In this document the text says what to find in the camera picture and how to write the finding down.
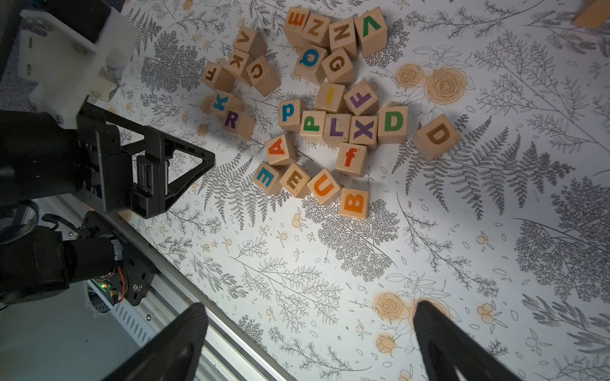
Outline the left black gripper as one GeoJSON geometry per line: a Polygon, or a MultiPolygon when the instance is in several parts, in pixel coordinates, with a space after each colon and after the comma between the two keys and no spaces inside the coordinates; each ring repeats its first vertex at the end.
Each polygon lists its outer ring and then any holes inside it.
{"type": "Polygon", "coordinates": [[[76,198],[103,214],[164,214],[215,164],[213,152],[90,103],[83,104],[76,121],[84,176],[76,198]],[[169,161],[176,151],[201,163],[171,182],[169,161]]]}

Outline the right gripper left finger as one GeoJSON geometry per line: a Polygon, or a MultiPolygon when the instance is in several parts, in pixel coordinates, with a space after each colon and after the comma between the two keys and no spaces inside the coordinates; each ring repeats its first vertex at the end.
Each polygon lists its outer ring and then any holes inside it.
{"type": "Polygon", "coordinates": [[[107,380],[193,380],[208,328],[206,308],[194,303],[107,380]]]}

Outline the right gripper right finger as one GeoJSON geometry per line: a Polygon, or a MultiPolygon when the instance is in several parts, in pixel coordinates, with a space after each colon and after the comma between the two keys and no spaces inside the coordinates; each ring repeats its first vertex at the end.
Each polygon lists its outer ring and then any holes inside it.
{"type": "Polygon", "coordinates": [[[414,327],[428,379],[519,380],[433,304],[418,303],[414,327]]]}

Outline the wooden block purple R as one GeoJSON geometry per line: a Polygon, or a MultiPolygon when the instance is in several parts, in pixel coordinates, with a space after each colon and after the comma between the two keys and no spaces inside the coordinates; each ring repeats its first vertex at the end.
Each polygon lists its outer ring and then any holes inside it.
{"type": "Polygon", "coordinates": [[[245,111],[229,110],[222,123],[222,129],[244,141],[249,141],[254,133],[256,122],[245,111]]]}

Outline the wooden block brown E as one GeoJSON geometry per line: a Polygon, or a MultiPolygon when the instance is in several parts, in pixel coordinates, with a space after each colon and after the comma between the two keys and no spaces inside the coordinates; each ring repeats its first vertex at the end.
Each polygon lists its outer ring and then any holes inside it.
{"type": "Polygon", "coordinates": [[[281,185],[292,196],[305,198],[310,192],[310,180],[311,176],[300,165],[292,163],[281,177],[281,185]]]}

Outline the wooden block brown D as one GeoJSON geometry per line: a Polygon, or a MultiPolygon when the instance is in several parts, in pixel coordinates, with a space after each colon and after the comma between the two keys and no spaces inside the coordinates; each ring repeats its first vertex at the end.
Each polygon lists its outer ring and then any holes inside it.
{"type": "Polygon", "coordinates": [[[456,128],[446,115],[442,114],[418,130],[413,137],[413,143],[424,160],[432,162],[456,146],[461,139],[456,128]]]}

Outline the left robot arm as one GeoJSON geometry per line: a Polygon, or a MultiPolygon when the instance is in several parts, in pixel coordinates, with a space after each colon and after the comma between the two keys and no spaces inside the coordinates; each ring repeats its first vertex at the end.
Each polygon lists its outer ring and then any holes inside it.
{"type": "Polygon", "coordinates": [[[164,214],[214,163],[213,152],[90,103],[73,130],[46,113],[2,112],[1,209],[27,207],[33,217],[1,231],[1,305],[101,279],[116,303],[137,306],[156,270],[105,215],[164,214]],[[37,206],[39,198],[66,194],[89,207],[71,241],[58,230],[61,218],[37,206]]]}

